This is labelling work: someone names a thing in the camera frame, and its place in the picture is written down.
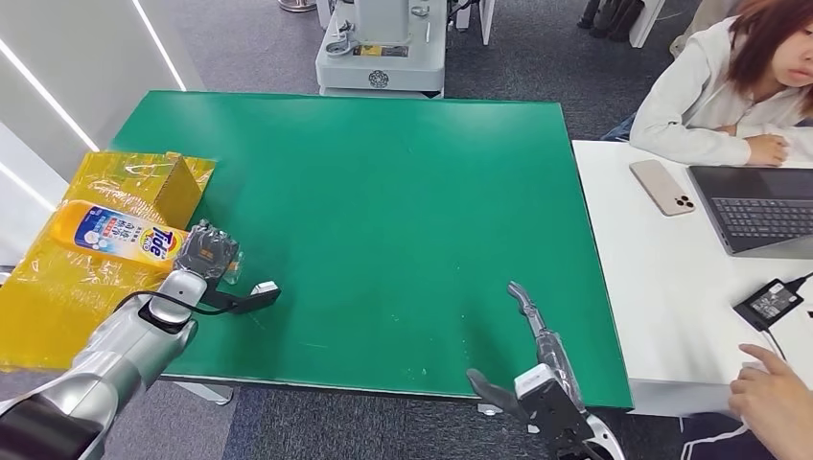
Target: green table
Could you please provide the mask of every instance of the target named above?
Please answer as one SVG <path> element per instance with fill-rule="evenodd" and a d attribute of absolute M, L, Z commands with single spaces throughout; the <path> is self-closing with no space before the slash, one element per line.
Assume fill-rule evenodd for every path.
<path fill-rule="evenodd" d="M 471 396 L 536 363 L 509 280 L 559 331 L 589 405 L 631 407 L 556 103 L 153 91 L 111 147 L 219 161 L 196 219 L 245 251 L 230 287 L 265 310 L 197 318 L 167 370 Z"/>

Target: laptop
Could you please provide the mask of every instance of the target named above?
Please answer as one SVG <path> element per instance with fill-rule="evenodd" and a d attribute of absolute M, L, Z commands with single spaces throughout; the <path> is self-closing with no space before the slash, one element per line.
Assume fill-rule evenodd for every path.
<path fill-rule="evenodd" d="M 690 166 L 688 172 L 729 254 L 813 259 L 813 170 Z"/>

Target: sleeve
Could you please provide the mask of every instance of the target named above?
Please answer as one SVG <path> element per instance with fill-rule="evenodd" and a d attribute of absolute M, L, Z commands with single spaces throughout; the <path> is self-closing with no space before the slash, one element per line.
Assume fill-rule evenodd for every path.
<path fill-rule="evenodd" d="M 789 157 L 799 161 L 813 161 L 813 127 L 808 126 L 788 126 L 779 127 L 776 125 L 737 125 L 737 137 L 745 139 L 747 137 L 758 136 L 760 134 L 776 134 L 782 136 L 788 142 Z"/>
<path fill-rule="evenodd" d="M 744 165 L 751 156 L 744 139 L 683 125 L 683 114 L 697 102 L 710 79 L 706 53 L 696 39 L 690 39 L 640 106 L 630 144 L 681 163 Z"/>

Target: black charger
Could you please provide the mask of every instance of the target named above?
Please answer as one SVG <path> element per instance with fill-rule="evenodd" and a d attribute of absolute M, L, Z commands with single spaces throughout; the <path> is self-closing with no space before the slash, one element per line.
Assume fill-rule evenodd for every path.
<path fill-rule="evenodd" d="M 779 321 L 784 315 L 799 306 L 804 299 L 797 294 L 801 286 L 811 277 L 813 272 L 801 278 L 797 278 L 790 283 L 784 283 L 780 279 L 763 286 L 751 297 L 734 306 L 736 311 L 748 324 L 759 332 L 765 332 L 777 345 L 779 354 L 785 359 L 785 353 L 779 346 L 774 335 L 771 333 L 771 326 Z"/>

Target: bottle label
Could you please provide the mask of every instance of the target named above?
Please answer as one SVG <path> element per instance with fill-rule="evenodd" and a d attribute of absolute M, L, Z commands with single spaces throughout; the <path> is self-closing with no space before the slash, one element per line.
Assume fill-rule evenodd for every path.
<path fill-rule="evenodd" d="M 172 260 L 183 242 L 170 227 L 94 206 L 74 236 L 77 246 L 136 261 Z"/>

